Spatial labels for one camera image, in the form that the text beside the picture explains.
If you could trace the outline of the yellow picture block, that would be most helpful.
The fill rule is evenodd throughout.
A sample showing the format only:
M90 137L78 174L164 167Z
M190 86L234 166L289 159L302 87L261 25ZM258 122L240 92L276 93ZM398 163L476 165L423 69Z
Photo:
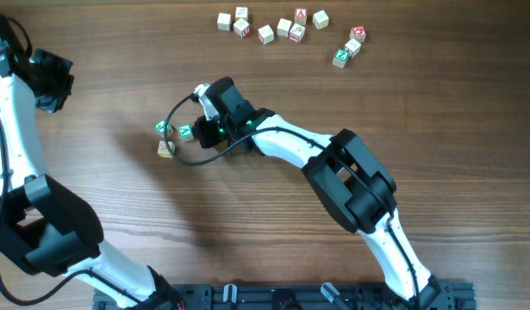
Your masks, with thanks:
M157 150L158 155L162 158L171 158L172 155L170 151L172 152L175 151L175 145L171 141L165 142L161 140L159 142L159 146Z

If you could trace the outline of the green J letter block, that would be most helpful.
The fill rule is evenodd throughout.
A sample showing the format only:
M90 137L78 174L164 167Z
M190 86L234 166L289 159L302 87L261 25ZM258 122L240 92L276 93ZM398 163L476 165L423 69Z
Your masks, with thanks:
M173 126L167 123L164 119L158 121L154 125L154 129L160 136L165 135L166 137L169 137L170 134L174 131Z

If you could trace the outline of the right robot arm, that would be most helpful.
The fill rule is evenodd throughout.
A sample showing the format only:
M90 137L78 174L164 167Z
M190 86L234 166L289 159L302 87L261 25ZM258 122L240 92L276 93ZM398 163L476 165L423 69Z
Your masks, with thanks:
M430 306L434 279L402 229L396 183L357 134L313 133L269 109L255 109L230 77L198 85L191 99L203 108L195 123L202 147L227 141L299 168L337 224L365 240L388 288L409 307Z

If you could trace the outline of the green V letter block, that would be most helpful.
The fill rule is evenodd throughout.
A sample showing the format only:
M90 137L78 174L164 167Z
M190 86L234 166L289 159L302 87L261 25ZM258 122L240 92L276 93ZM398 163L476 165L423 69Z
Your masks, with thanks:
M183 142L192 141L195 138L192 126L190 124L178 126L178 136Z

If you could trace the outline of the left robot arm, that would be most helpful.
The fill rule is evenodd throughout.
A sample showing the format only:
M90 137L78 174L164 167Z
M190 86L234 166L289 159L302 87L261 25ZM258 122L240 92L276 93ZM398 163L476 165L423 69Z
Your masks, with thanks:
M86 282L120 309L182 309L179 292L107 242L93 208L49 175L35 113L63 107L71 68L33 48L24 27L0 14L0 257L31 276ZM1 270L0 293L22 304Z

